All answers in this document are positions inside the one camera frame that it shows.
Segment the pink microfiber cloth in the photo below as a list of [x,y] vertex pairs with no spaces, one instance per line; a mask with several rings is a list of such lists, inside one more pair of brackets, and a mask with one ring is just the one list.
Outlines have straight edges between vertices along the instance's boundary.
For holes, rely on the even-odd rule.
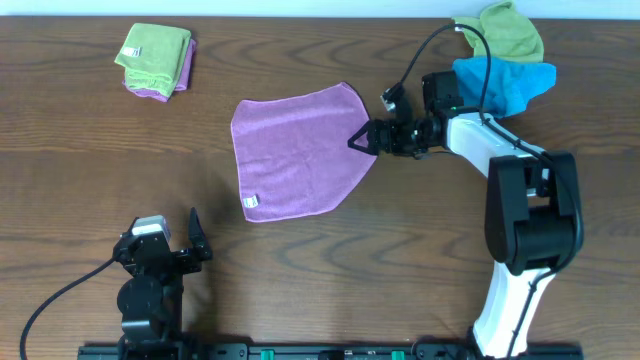
[[369,120],[358,93],[341,82],[270,101],[241,101],[231,121],[239,198],[253,223],[334,210],[376,157],[348,147]]

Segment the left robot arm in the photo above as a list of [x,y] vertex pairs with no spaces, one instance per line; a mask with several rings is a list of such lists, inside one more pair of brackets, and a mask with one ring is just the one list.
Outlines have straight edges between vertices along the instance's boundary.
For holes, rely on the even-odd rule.
[[207,352],[182,330],[183,277],[202,270],[213,253],[198,212],[189,214],[191,246],[170,249],[171,233],[162,215],[136,218],[113,249],[115,261],[131,275],[119,290],[123,336],[119,359],[204,359]]

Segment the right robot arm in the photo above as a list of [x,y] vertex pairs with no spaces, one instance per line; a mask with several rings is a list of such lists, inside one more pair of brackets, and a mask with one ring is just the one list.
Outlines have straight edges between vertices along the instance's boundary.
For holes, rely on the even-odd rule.
[[545,288],[583,242],[577,169],[568,152],[547,152],[467,106],[452,71],[422,78],[426,114],[414,117],[403,84],[381,99],[393,118],[370,120],[348,140],[368,155],[420,159],[433,147],[464,158],[487,179],[484,236],[494,260],[481,314],[466,344],[431,343],[417,359],[580,359],[577,345],[531,345],[527,333]]

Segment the crumpled blue cloth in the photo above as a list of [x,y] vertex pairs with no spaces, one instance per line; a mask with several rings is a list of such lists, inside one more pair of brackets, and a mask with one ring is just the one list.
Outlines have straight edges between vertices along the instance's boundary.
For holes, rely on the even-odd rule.
[[[457,59],[452,64],[466,106],[480,104],[486,65],[485,57]],[[493,57],[483,108],[495,118],[522,113],[531,99],[555,86],[556,76],[557,69],[552,64],[517,63]]]

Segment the crumpled green cloth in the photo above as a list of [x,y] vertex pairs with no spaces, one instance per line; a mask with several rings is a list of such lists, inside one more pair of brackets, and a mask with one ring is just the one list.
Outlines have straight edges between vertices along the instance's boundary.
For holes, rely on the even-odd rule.
[[516,10],[514,1],[495,3],[481,11],[478,17],[453,17],[456,31],[464,34],[473,56],[486,55],[480,37],[474,32],[460,28],[467,25],[483,35],[493,57],[519,63],[541,63],[544,59],[544,44],[533,23]]

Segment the folded pink cloth under green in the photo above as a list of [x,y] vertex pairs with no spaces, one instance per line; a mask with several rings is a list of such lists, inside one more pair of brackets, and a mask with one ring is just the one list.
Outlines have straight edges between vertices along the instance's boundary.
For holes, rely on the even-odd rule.
[[143,80],[135,79],[125,74],[122,84],[134,95],[142,98],[153,98],[166,103],[174,92],[185,91],[189,86],[191,75],[192,58],[196,50],[197,43],[191,39],[183,57],[182,68],[176,80],[165,81],[159,79]]

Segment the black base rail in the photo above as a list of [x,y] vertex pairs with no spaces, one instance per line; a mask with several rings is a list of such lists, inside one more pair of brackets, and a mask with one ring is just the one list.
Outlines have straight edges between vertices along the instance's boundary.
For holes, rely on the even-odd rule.
[[[414,347],[402,346],[249,346],[246,344],[213,344],[204,354],[191,359],[211,360],[447,360],[496,359],[481,357],[474,349],[454,343],[422,343]],[[82,346],[79,360],[115,359],[179,359],[176,355],[118,354],[116,346]],[[523,355],[509,359],[525,360],[582,360],[580,347],[570,345],[529,345]]]

